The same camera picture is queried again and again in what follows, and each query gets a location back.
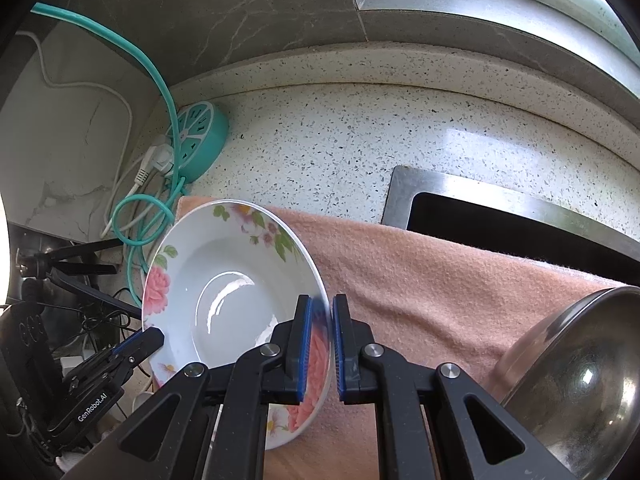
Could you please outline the pink towel mat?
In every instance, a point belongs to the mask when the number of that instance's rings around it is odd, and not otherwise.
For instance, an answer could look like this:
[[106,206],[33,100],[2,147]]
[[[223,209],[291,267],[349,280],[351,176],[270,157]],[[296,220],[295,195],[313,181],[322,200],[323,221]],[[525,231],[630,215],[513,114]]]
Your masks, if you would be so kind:
[[[479,384],[535,324],[600,289],[622,286],[548,263],[415,232],[265,206],[292,228],[330,300],[409,362],[455,362]],[[266,452],[264,479],[378,479],[373,405],[345,406],[335,386],[301,437]]]

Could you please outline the black tripod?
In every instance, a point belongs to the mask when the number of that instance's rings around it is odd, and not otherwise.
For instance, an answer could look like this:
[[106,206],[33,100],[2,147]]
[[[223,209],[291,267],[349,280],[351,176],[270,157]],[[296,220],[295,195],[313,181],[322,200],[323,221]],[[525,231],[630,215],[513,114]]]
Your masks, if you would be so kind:
[[16,265],[22,278],[49,280],[62,289],[86,299],[109,306],[113,311],[125,313],[130,318],[140,320],[141,309],[110,295],[104,294],[90,285],[76,280],[76,276],[115,275],[114,264],[75,262],[73,258],[94,256],[102,250],[122,247],[119,238],[109,238],[67,247],[60,247],[50,252],[36,252],[33,255],[16,254]]

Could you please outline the black control box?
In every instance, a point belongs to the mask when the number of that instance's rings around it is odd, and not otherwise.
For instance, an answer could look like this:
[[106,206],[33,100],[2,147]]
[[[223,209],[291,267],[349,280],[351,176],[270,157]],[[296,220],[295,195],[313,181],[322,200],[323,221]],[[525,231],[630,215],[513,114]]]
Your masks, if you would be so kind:
[[65,393],[62,368],[53,359],[42,320],[43,305],[19,302],[1,312],[1,423],[20,431],[23,405],[37,434],[55,441]]

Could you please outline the large stainless steel bowl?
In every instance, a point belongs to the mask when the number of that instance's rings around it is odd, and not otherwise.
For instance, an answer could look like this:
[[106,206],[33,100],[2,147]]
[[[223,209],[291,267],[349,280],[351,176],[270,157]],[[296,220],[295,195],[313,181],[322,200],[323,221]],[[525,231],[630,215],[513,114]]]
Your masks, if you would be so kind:
[[598,290],[537,323],[485,389],[578,479],[608,479],[639,434],[639,291]]

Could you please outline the stainless steel sink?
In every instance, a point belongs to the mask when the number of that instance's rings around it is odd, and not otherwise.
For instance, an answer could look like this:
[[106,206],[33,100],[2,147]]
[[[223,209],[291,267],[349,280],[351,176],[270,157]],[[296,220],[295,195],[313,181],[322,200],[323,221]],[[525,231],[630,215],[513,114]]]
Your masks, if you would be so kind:
[[382,223],[637,285],[639,243],[561,206],[472,179],[397,166]]

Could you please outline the plate with pink roses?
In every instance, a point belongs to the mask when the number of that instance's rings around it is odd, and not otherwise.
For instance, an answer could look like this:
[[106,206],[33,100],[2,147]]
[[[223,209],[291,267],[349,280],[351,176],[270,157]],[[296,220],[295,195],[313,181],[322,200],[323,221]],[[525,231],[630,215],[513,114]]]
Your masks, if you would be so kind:
[[242,200],[187,200],[146,274],[142,324],[164,344],[150,359],[163,386],[186,364],[235,362],[270,341],[299,296],[312,299],[304,400],[270,406],[266,447],[293,441],[318,415],[331,382],[329,300],[320,273],[293,230],[268,209]]

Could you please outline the teal round power strip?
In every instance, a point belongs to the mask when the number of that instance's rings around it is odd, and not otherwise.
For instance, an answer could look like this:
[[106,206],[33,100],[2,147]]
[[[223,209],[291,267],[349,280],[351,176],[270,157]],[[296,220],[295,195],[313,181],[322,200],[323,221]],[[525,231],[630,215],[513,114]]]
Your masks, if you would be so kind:
[[183,107],[177,115],[180,157],[178,175],[190,184],[217,159],[229,133],[227,116],[209,101]]

